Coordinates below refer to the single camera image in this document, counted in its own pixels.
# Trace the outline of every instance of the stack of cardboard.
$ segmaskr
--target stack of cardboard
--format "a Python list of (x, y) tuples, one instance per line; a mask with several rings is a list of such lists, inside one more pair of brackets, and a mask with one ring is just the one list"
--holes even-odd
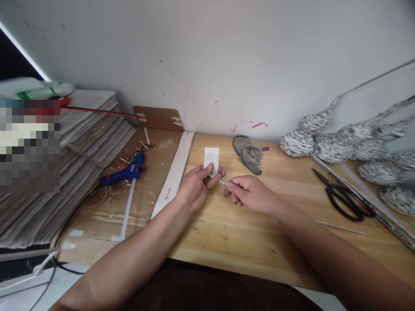
[[(68, 106), (119, 111), (115, 92), (76, 90)], [(115, 114), (61, 110), (60, 192), (0, 194), (0, 247), (50, 243), (135, 129)]]

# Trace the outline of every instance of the woven paper ornament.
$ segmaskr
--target woven paper ornament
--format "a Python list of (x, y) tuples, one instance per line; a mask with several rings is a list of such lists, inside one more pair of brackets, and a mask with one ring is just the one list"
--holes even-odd
[(313, 154), (327, 163), (344, 163), (353, 155), (353, 145), (339, 139), (337, 134), (324, 134), (316, 138)]
[(392, 141), (406, 135), (405, 127), (415, 119), (415, 115), (396, 122), (395, 124), (380, 125), (374, 129), (373, 134), (375, 138), (381, 139), (385, 142)]
[(309, 156), (314, 150), (314, 139), (311, 134), (295, 130), (281, 137), (280, 147), (286, 154), (294, 157)]
[(334, 107), (337, 105), (340, 97), (340, 95), (337, 96), (332, 101), (330, 106), (324, 109), (322, 112), (317, 114), (309, 114), (302, 118), (300, 121), (300, 130), (310, 133), (311, 135), (316, 135), (322, 132), (329, 124), (330, 114)]
[(389, 109), (379, 113), (373, 119), (370, 119), (366, 122), (346, 125), (345, 127), (341, 128), (337, 133), (340, 139), (353, 144), (364, 139), (373, 138), (373, 128), (376, 123), (386, 118), (393, 112), (412, 104), (413, 102), (415, 102), (415, 96), (412, 96), (411, 98), (404, 100), (402, 102), (393, 104)]
[(415, 191), (403, 187), (388, 187), (379, 191), (379, 197), (398, 213), (415, 217)]
[(369, 161), (358, 167), (361, 177), (373, 184), (396, 186), (403, 182), (402, 170), (389, 161)]
[(404, 171), (415, 171), (415, 152), (413, 151), (395, 153), (391, 156), (391, 161)]
[(385, 142), (379, 139), (362, 140), (353, 145), (352, 160), (369, 161), (383, 159), (388, 153)]

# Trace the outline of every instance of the blue glue gun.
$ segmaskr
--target blue glue gun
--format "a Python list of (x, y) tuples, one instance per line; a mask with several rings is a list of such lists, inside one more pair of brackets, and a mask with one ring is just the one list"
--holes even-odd
[(134, 156), (133, 161), (129, 166), (119, 171), (118, 173), (102, 176), (99, 179), (99, 184), (102, 186), (111, 186), (125, 179), (128, 179), (129, 181), (133, 180), (134, 178), (139, 179), (141, 176), (141, 169), (143, 168), (143, 164), (144, 154), (142, 152), (138, 152)]

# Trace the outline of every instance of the left hand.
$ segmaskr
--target left hand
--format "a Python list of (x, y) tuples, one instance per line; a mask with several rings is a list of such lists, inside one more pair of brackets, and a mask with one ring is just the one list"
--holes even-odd
[(210, 178), (209, 174), (212, 171), (212, 163), (205, 169), (203, 169), (203, 165), (192, 169), (183, 177), (182, 184), (180, 185), (175, 200), (189, 206), (189, 208), (196, 212), (203, 205), (208, 190), (226, 175), (226, 171), (222, 169), (222, 166), (218, 167), (217, 175)]

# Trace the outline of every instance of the gray cloth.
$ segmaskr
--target gray cloth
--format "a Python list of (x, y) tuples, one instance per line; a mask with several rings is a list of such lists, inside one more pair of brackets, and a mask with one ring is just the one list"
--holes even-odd
[(261, 175), (262, 151), (268, 150), (269, 148), (255, 146), (247, 136), (242, 135), (235, 136), (232, 145), (236, 154), (241, 156), (242, 163), (255, 175)]

